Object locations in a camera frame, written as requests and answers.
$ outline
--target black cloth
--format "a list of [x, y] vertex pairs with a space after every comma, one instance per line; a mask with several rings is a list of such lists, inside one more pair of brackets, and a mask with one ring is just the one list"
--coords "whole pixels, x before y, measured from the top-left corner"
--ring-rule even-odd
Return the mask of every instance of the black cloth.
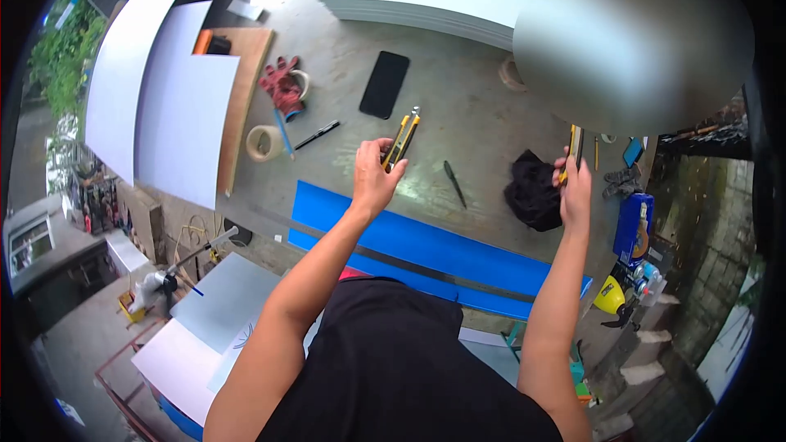
[[560, 191], [551, 183], [554, 166], [526, 151], [511, 169], [513, 182], [505, 189], [505, 201], [516, 218], [538, 232], [562, 225]]
[[562, 440], [458, 341], [462, 316], [396, 280], [342, 280], [257, 440]]

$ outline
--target black pen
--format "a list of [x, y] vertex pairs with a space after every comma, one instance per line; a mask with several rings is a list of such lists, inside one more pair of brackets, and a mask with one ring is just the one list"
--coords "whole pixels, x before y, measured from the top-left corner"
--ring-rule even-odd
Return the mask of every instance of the black pen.
[[450, 164], [446, 161], [443, 164], [445, 168], [445, 172], [447, 173], [447, 177], [450, 179], [450, 182], [453, 183], [453, 187], [456, 188], [456, 193], [458, 193], [458, 198], [461, 200], [461, 204], [464, 208], [467, 208], [467, 202], [464, 201], [464, 194], [461, 192], [461, 188], [458, 187], [458, 181], [456, 181], [456, 175], [453, 173], [453, 169], [450, 168]]
[[323, 129], [319, 129], [319, 131], [317, 133], [314, 133], [312, 136], [308, 137], [303, 142], [300, 142], [299, 144], [295, 145], [295, 150], [297, 151], [298, 149], [300, 149], [300, 147], [306, 145], [307, 143], [311, 142], [312, 140], [318, 139], [319, 137], [323, 136], [325, 133], [330, 132], [331, 130], [333, 130], [335, 127], [337, 127], [340, 124], [341, 124], [341, 122], [339, 122], [338, 120], [333, 120], [332, 122], [328, 123], [328, 125], [325, 126]]

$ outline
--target yellow utility knife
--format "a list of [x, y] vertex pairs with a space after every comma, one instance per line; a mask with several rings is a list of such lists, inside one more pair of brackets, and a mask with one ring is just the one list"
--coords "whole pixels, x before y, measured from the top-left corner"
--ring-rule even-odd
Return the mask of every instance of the yellow utility knife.
[[[582, 149], [584, 148], [584, 130], [576, 125], [571, 125], [571, 143], [567, 146], [567, 155], [576, 158], [576, 168], [582, 164]], [[567, 164], [562, 166], [560, 171], [560, 184], [565, 184], [567, 180]]]
[[407, 114], [404, 119], [401, 120], [401, 126], [398, 127], [398, 133], [395, 139], [393, 139], [393, 143], [388, 149], [388, 152], [382, 157], [382, 167], [385, 169], [385, 172], [390, 172], [396, 162], [404, 159], [404, 154], [407, 153], [407, 148], [409, 148], [409, 144], [412, 142], [412, 138], [415, 135], [415, 129], [418, 127], [419, 123], [420, 106], [414, 106], [411, 115]]

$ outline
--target blue phone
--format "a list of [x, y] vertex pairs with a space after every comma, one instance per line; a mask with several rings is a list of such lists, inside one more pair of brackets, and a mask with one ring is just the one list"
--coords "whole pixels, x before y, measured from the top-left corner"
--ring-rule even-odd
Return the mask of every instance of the blue phone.
[[623, 160], [628, 167], [631, 167], [634, 162], [638, 161], [641, 154], [644, 152], [644, 148], [641, 146], [641, 140], [637, 137], [634, 137], [633, 140], [630, 141], [628, 147], [625, 149], [623, 153]]

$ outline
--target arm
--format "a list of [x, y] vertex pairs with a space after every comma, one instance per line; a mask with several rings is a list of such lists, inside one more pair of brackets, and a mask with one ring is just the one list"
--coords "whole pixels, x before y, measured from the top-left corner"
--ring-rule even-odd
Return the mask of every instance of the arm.
[[387, 206], [404, 174], [406, 160], [390, 174], [379, 163], [380, 151], [391, 142], [361, 144], [350, 208], [273, 289], [210, 407], [204, 440], [255, 440], [300, 373], [306, 332], [327, 304], [361, 234]]
[[577, 170], [573, 157], [556, 161], [555, 178], [564, 164], [567, 185], [560, 189], [560, 215], [565, 232], [526, 325], [516, 388], [551, 416], [565, 442], [574, 442], [590, 440], [590, 423], [576, 397], [568, 357], [590, 237], [592, 183], [586, 162]]

